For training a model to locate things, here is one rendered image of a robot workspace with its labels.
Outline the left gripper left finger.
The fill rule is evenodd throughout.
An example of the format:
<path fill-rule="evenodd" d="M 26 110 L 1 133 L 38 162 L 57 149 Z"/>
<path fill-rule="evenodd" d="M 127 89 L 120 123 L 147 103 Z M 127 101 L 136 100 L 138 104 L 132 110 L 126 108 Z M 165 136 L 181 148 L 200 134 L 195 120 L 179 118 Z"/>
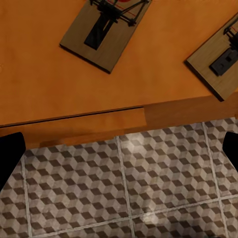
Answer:
<path fill-rule="evenodd" d="M 26 145 L 21 132 L 0 137 L 0 191 L 25 152 Z"/>

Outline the mousetrap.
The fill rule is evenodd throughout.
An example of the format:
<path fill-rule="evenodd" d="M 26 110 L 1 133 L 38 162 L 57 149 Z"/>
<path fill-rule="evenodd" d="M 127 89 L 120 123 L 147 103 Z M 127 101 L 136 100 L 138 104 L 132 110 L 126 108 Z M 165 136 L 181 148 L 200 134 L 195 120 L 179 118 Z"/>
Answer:
<path fill-rule="evenodd" d="M 238 15 L 184 63 L 225 101 L 238 88 Z"/>
<path fill-rule="evenodd" d="M 59 45 L 111 74 L 153 0 L 87 0 Z"/>

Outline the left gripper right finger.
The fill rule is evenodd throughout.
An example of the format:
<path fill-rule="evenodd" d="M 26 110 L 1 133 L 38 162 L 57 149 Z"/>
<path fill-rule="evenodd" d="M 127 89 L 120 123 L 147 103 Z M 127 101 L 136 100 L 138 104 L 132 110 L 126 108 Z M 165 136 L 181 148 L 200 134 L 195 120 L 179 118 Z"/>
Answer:
<path fill-rule="evenodd" d="M 238 171 L 238 133 L 227 132 L 222 149 Z"/>

